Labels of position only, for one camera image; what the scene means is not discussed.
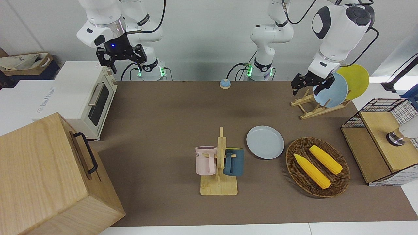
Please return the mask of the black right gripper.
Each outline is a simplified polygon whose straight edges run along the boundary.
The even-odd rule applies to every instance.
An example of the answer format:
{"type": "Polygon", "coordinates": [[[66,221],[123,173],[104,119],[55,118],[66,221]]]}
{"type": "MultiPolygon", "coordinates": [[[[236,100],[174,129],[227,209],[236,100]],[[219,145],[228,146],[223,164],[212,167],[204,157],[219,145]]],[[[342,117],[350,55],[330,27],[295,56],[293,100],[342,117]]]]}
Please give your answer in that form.
{"type": "Polygon", "coordinates": [[[100,44],[104,44],[104,48],[98,47],[96,49],[99,63],[102,66],[111,66],[113,74],[117,73],[114,65],[116,60],[130,60],[138,64],[140,73],[144,72],[144,63],[147,61],[145,50],[142,44],[131,46],[126,33],[107,42],[105,42],[103,35],[99,35],[96,38],[96,45],[98,46],[100,44]]]}

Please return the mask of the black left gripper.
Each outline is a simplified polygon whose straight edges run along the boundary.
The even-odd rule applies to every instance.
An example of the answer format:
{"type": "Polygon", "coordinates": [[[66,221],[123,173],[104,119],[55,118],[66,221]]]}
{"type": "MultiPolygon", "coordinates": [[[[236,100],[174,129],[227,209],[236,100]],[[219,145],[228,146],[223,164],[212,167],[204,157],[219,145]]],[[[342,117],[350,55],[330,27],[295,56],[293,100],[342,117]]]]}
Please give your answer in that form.
{"type": "Polygon", "coordinates": [[[312,72],[306,75],[298,73],[292,80],[293,95],[297,95],[299,89],[307,86],[318,86],[321,91],[321,100],[330,99],[331,85],[335,81],[335,77],[330,74],[326,78],[322,78],[312,72]]]}

